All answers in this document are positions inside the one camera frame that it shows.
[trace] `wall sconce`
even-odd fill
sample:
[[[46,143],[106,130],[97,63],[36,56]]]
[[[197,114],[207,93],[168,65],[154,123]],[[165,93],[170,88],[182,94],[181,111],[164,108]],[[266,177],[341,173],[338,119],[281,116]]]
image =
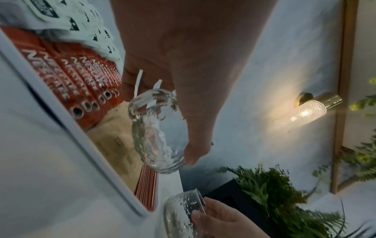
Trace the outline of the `wall sconce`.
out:
[[[319,119],[329,109],[336,107],[340,103],[342,103],[342,98],[333,93],[325,93],[316,98],[311,93],[302,93],[295,100],[295,109],[278,119],[278,121],[290,132],[295,128]]]

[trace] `hand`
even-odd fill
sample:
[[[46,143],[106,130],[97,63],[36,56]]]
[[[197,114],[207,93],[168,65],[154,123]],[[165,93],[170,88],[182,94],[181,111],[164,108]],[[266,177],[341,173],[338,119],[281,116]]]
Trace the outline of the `hand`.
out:
[[[206,214],[192,213],[192,221],[200,230],[215,238],[270,238],[238,210],[210,198],[204,201]]]
[[[111,0],[126,51],[125,101],[162,79],[186,119],[187,165],[209,153],[214,124],[278,0]]]

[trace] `light bulb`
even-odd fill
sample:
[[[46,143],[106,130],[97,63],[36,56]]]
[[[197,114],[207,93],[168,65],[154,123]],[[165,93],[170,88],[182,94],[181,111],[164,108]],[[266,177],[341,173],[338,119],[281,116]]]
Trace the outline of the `light bulb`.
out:
[[[288,131],[291,131],[297,127],[313,122],[325,115],[326,112],[327,108],[323,103],[316,100],[309,100],[278,119],[278,122]]]

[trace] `wooden frame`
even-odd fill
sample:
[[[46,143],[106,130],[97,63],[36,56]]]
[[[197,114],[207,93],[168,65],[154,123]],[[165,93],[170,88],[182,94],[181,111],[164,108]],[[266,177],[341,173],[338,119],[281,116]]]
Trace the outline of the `wooden frame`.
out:
[[[340,77],[338,83],[338,94],[343,99],[343,104],[347,105],[349,97],[349,88],[351,80],[351,66],[354,51],[356,17],[358,13],[358,0],[344,0],[343,25],[342,25],[342,50]],[[332,160],[332,174],[330,192],[336,194],[346,187],[356,182],[355,178],[350,178],[341,184],[338,184],[338,172],[340,164],[336,163],[334,158],[342,151],[343,134],[345,130],[346,110],[339,110],[336,117],[336,129],[334,135],[334,151]]]

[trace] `textured glass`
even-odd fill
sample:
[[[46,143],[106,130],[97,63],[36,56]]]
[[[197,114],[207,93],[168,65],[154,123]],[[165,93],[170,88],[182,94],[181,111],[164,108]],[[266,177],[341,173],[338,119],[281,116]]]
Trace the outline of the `textured glass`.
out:
[[[278,121],[284,128],[291,131],[299,126],[313,122],[326,114],[326,107],[319,101],[309,100]]]
[[[204,206],[204,200],[197,189],[168,199],[164,206],[164,224],[168,237],[203,238],[205,234],[192,222],[191,214],[194,210],[205,213]]]
[[[142,109],[154,100],[155,105]],[[130,102],[128,114],[133,120],[135,150],[150,168],[170,174],[184,165],[188,130],[171,92],[153,89],[137,96]]]

